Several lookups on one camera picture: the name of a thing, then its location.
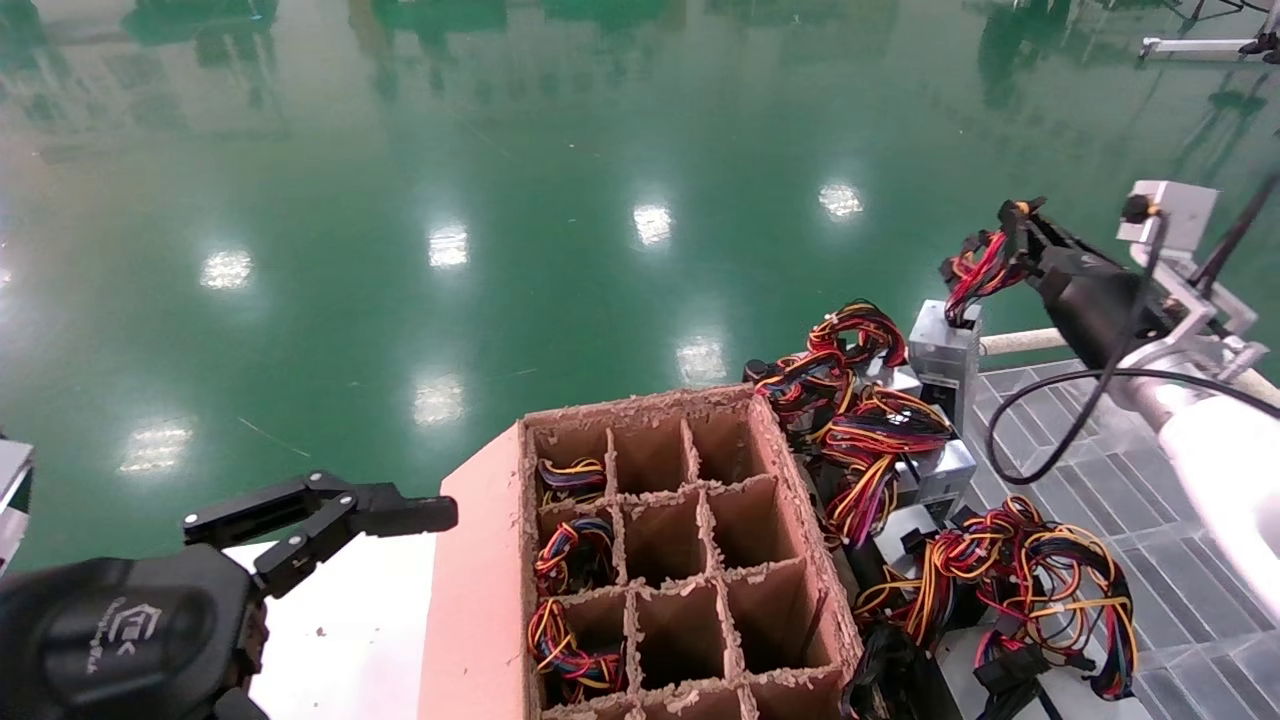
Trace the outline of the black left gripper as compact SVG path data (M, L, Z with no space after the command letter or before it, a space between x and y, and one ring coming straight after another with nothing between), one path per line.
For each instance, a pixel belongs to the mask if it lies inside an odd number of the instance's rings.
M5 577L5 719L269 720L248 696L265 605L218 550Z

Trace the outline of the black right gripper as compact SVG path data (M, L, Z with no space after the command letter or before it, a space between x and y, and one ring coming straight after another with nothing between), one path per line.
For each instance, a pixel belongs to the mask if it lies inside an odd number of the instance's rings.
M1053 328L1083 365L1106 368L1165 338L1172 320L1140 275L1085 249L1044 214L1047 197L1014 200L1000 213L1001 286L1030 283Z

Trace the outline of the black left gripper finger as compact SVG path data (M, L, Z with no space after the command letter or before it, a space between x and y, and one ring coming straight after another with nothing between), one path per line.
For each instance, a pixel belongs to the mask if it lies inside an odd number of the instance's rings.
M283 530L253 561L260 594L282 598L358 536L443 533L458 520L448 496L411 498L392 483L351 484L310 471L192 512L183 542L225 550Z

